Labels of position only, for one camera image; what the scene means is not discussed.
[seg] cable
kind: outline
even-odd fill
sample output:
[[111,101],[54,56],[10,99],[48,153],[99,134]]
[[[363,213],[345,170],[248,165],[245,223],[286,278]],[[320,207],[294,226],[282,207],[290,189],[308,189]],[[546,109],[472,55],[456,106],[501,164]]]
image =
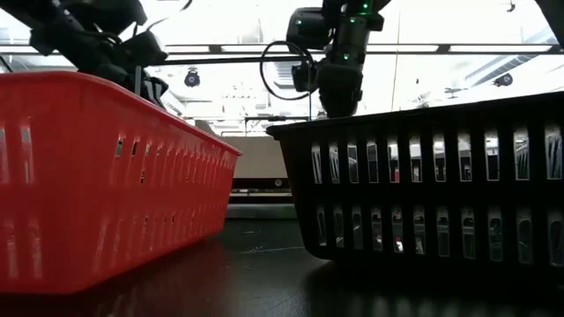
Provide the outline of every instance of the cable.
[[[188,8],[190,7],[190,5],[192,4],[192,1],[193,1],[193,0],[188,0],[188,2],[187,2],[178,12],[176,12],[176,13],[180,13],[180,12],[182,12],[182,11],[188,9]],[[168,20],[169,18],[171,18],[171,17],[162,18],[162,19],[160,19],[160,20],[158,20],[158,21],[153,22],[152,24],[150,24],[150,25],[147,27],[147,31],[150,31],[153,26],[156,26],[158,23],[163,22],[163,21],[166,21],[166,20]]]
[[[306,50],[306,49],[301,49],[300,47],[298,47],[297,45],[293,44],[292,42],[289,41],[274,41],[271,44],[267,45],[266,48],[264,48],[263,53],[261,54],[261,58],[265,58],[266,54],[268,53],[268,50],[271,49],[271,47],[275,46],[275,45],[284,45],[284,46],[288,46],[289,48],[294,49],[295,51],[297,51],[300,56],[306,56],[309,62],[309,67],[312,67],[315,63],[314,58],[311,56],[311,54]],[[264,62],[261,61],[259,63],[259,71],[260,71],[260,75],[261,75],[261,79],[263,80],[263,84],[264,84],[264,88],[266,88],[266,90],[274,97],[280,99],[280,100],[286,100],[286,101],[296,101],[296,100],[302,100],[304,98],[307,98],[311,92],[305,93],[301,96],[298,97],[293,97],[293,98],[287,98],[287,97],[281,97],[278,96],[273,90],[272,88],[268,85],[268,83],[266,82],[266,78],[264,78]]]
[[394,68],[394,85],[391,92],[391,110],[394,111],[394,103],[396,102],[396,82],[397,82],[397,60],[399,59],[399,31],[401,27],[401,12],[397,14],[397,47],[396,47],[396,66]]
[[0,62],[2,62],[2,65],[9,71],[9,72],[14,72],[14,69],[8,64],[8,61],[6,61],[6,59],[0,55]]

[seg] camera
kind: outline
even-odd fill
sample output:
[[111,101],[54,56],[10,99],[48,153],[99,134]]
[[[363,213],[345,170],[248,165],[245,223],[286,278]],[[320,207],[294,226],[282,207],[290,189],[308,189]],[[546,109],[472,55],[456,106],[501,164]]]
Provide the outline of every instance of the camera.
[[513,84],[513,76],[511,76],[509,73],[507,73],[507,74],[495,79],[493,84],[496,87],[509,86],[509,85]]
[[200,85],[200,76],[197,74],[197,69],[188,70],[188,75],[184,78],[184,84],[190,88]]

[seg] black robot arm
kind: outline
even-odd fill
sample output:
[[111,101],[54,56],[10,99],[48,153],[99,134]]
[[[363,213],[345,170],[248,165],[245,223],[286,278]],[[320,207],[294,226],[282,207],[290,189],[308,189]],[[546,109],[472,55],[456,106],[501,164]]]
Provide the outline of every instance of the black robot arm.
[[[296,10],[286,40],[302,50],[325,49],[325,58],[293,67],[298,92],[319,89],[320,101],[331,118],[350,116],[362,98],[362,68],[369,33],[381,31],[378,13],[390,0],[323,0],[321,8]],[[536,0],[561,44],[564,41],[564,2]]]
[[144,68],[167,59],[150,32],[122,42],[117,34],[147,17],[138,0],[0,0],[0,8],[31,28],[30,45],[59,51],[78,71],[111,80],[159,107],[168,86]]

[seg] dark table surface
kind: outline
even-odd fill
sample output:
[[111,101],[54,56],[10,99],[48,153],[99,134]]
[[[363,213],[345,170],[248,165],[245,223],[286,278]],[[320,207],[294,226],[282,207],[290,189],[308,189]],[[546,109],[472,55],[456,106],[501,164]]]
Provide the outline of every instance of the dark table surface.
[[0,316],[564,315],[560,296],[542,290],[379,283],[369,273],[308,254],[297,221],[229,220],[218,237],[77,295],[1,296]]

